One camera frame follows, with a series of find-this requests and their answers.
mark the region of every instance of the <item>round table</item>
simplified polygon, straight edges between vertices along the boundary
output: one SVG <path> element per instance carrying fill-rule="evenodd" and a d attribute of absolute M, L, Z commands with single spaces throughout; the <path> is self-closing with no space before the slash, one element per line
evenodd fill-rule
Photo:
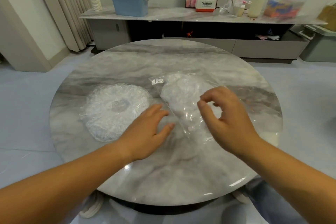
<path fill-rule="evenodd" d="M 98 142 L 80 120 L 86 97 L 99 85 L 141 86 L 162 103 L 149 78 L 186 69 L 206 69 L 248 106 L 258 134 L 277 146 L 282 130 L 279 101 L 268 82 L 244 60 L 194 41 L 152 39 L 123 44 L 80 64 L 58 88 L 50 109 L 57 152 L 72 161 L 106 143 Z M 170 121 L 165 117 L 160 126 Z M 245 185 L 256 173 L 214 141 L 188 140 L 176 126 L 149 158 L 133 162 L 98 190 L 131 203 L 190 205 L 212 200 Z"/>

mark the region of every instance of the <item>cardboard box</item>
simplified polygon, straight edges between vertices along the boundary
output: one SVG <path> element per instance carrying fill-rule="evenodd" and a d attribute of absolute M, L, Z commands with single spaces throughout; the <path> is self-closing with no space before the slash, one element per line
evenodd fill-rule
<path fill-rule="evenodd" d="M 328 22 L 327 25 L 321 25 L 322 27 L 336 31 L 336 3 L 326 5 L 317 18 Z"/>

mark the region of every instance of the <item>marble countertop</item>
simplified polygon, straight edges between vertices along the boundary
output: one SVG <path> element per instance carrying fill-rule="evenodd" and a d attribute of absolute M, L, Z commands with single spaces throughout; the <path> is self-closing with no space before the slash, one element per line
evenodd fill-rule
<path fill-rule="evenodd" d="M 236 22 L 236 23 L 264 23 L 264 24 L 327 24 L 317 19 L 315 16 L 299 15 L 296 18 L 270 18 L 259 16 L 252 19 L 244 14 L 242 17 L 233 18 L 226 14 L 220 14 L 219 9 L 213 13 L 200 13 L 191 8 L 161 8 L 149 7 L 148 14 L 144 17 L 132 17 L 116 15 L 114 7 L 104 7 L 102 11 L 96 12 L 90 9 L 82 13 L 80 18 L 83 19 L 107 19 L 107 20 L 141 20 L 141 21 L 199 21 L 199 22 Z"/>
<path fill-rule="evenodd" d="M 282 130 L 279 101 L 268 82 L 248 63 L 222 49 L 187 40 L 153 39 L 101 52 L 77 67 L 60 85 L 50 109 L 50 128 L 57 152 L 66 161 L 88 154 L 96 141 L 80 120 L 86 97 L 99 85 L 144 87 L 154 103 L 162 103 L 151 85 L 152 75 L 203 68 L 248 105 L 258 134 L 277 146 Z M 159 124 L 174 121 L 165 117 Z M 186 138 L 175 126 L 149 158 L 125 166 L 98 190 L 122 200 L 147 205 L 187 205 L 211 200 L 243 186 L 256 173 L 224 151 L 213 139 Z"/>

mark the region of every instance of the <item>plastic bag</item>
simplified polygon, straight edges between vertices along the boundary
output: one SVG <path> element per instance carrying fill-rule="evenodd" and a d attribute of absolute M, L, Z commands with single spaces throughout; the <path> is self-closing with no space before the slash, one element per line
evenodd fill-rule
<path fill-rule="evenodd" d="M 219 8 L 220 14 L 229 13 L 230 15 L 237 17 L 241 5 L 244 0 L 228 0 L 227 3 Z"/>
<path fill-rule="evenodd" d="M 80 116 L 97 141 L 115 141 L 151 102 L 152 96 L 140 86 L 99 86 L 87 97 Z"/>
<path fill-rule="evenodd" d="M 190 135 L 193 131 L 208 131 L 197 107 L 200 96 L 219 83 L 203 70 L 186 70 L 151 78 L 160 97 L 178 117 L 184 131 Z M 210 104 L 215 116 L 221 116 L 221 109 Z"/>

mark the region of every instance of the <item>green trash bin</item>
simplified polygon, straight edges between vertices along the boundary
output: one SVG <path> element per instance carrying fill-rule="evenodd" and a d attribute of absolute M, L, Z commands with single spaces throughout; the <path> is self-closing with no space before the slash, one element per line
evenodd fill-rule
<path fill-rule="evenodd" d="M 305 25 L 299 35 L 309 40 L 301 53 L 304 61 L 336 62 L 336 32 L 318 25 Z"/>

